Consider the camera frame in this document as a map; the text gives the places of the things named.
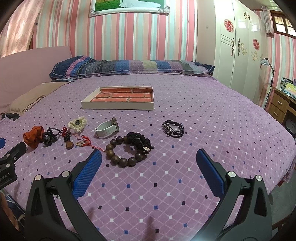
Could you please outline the purple diamond pattern bedspread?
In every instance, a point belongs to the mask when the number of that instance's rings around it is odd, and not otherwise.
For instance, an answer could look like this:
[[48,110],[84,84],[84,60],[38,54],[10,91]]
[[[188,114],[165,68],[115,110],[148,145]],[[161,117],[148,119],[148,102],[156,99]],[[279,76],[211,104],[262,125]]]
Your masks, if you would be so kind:
[[[150,86],[152,111],[84,110],[99,87]],[[272,191],[295,159],[295,141],[263,108],[209,77],[139,74],[84,78],[66,84],[13,121],[1,121],[4,154],[34,126],[62,129],[80,116],[83,135],[105,148],[95,128],[116,118],[119,135],[143,134],[153,146],[134,167],[106,159],[79,203],[108,240],[190,240],[218,203],[196,164],[204,149],[227,171],[262,176]]]

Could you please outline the white band smartwatch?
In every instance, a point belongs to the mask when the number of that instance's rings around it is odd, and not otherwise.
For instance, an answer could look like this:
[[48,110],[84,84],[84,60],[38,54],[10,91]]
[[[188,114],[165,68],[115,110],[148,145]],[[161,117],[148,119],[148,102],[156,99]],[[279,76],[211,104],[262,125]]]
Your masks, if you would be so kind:
[[95,128],[97,138],[106,138],[119,131],[119,125],[116,118],[105,121]]

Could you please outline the red string charm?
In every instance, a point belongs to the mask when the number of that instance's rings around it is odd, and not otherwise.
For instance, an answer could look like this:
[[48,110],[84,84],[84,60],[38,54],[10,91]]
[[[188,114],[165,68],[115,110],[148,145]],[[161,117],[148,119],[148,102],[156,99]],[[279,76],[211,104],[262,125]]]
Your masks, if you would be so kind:
[[102,149],[100,147],[97,147],[97,146],[94,146],[92,144],[90,138],[88,138],[87,136],[81,136],[81,135],[78,135],[76,133],[73,133],[72,135],[77,139],[77,142],[75,144],[76,146],[78,146],[78,147],[91,147],[91,148],[99,150],[101,152],[105,152],[104,149]]

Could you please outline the black lace scrunchie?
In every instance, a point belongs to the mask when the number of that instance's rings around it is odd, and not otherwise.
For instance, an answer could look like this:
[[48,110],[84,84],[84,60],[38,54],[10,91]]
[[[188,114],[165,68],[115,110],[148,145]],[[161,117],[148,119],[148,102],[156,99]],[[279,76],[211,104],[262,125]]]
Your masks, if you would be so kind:
[[137,151],[144,155],[148,155],[152,150],[150,140],[141,133],[129,132],[126,135],[126,143],[136,147]]

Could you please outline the pink curtain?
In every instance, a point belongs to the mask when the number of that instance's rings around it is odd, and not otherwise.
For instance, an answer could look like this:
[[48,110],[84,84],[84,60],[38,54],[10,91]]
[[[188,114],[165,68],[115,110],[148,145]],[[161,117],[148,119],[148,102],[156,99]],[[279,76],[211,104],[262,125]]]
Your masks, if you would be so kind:
[[14,11],[1,32],[1,57],[26,51],[44,0],[23,1]]

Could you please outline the framed picture on wall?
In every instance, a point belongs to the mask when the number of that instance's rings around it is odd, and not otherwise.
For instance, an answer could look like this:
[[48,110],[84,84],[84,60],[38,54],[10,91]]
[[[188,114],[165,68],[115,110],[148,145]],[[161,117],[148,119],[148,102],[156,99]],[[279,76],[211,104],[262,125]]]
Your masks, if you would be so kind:
[[101,16],[116,13],[170,13],[168,1],[105,0],[91,1],[89,16]]

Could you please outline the orange fabric scrunchie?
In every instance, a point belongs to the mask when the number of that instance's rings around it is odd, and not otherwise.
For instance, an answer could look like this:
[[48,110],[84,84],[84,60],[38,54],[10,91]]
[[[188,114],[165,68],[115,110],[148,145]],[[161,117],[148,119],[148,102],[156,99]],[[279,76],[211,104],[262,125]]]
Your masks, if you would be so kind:
[[42,126],[34,126],[29,132],[23,134],[23,141],[32,149],[43,142],[43,134],[45,133]]

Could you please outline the wooden desk with drawers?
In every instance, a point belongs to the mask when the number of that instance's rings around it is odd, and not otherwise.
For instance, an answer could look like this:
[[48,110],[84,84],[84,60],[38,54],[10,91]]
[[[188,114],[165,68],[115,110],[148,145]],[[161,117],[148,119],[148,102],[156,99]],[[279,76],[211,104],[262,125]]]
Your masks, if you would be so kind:
[[272,87],[268,113],[278,121],[295,139],[295,100]]

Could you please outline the silver desk lamp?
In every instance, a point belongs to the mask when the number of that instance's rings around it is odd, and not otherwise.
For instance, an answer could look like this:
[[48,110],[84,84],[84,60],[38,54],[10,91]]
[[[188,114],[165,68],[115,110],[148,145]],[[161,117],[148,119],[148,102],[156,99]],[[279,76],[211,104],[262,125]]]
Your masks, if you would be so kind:
[[261,59],[260,66],[265,67],[266,70],[264,71],[263,87],[260,94],[259,105],[263,109],[266,109],[268,105],[271,88],[273,86],[275,70],[267,57],[263,57]]

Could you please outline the white wardrobe with decals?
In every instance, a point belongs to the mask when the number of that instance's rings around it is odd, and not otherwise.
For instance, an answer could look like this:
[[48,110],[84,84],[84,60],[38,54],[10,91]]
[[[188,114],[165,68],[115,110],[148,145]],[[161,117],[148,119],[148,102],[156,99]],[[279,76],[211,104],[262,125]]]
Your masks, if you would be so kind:
[[259,103],[267,37],[260,17],[240,1],[214,1],[216,45],[214,77]]

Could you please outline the cream white scrunchie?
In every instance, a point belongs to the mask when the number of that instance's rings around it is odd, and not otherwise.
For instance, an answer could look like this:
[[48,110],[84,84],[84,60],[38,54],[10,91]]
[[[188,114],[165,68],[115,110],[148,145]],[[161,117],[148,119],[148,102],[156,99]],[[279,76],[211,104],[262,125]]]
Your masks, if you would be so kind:
[[80,116],[77,119],[69,121],[67,127],[74,133],[80,133],[84,130],[87,125],[87,119],[84,116]]

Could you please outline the black earphones with cable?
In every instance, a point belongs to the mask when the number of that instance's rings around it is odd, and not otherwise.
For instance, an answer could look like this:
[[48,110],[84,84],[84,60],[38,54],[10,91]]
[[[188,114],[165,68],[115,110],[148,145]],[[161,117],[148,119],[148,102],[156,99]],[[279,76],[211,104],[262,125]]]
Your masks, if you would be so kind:
[[57,142],[61,133],[62,130],[57,128],[48,128],[48,130],[42,134],[43,146],[49,147],[53,143]]

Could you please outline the dark cloth at bedside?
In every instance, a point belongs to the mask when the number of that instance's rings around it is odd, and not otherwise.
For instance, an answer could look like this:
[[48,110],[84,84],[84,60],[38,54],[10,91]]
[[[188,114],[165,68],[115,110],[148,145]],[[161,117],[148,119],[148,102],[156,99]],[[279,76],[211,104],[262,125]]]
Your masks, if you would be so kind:
[[5,118],[11,119],[13,121],[17,120],[20,117],[19,114],[17,113],[2,113],[1,114],[1,121],[4,120]]

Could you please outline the tan folded blanket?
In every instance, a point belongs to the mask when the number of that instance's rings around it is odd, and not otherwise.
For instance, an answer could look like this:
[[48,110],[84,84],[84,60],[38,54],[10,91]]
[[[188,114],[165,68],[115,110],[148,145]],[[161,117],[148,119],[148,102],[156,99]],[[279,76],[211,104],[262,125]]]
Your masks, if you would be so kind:
[[4,111],[5,114],[18,114],[22,116],[26,111],[31,109],[41,99],[55,92],[60,87],[69,84],[69,82],[48,82],[42,83],[27,93],[16,98]]

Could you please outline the brown wooden pendant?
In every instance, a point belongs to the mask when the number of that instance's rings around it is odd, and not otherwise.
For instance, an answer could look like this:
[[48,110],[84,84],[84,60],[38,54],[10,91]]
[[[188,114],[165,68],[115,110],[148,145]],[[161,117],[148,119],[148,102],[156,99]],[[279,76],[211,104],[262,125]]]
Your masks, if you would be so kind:
[[65,146],[66,146],[66,149],[67,149],[67,150],[70,150],[70,149],[73,149],[73,148],[74,148],[74,143],[71,142],[71,141],[67,141],[67,142],[65,143]]

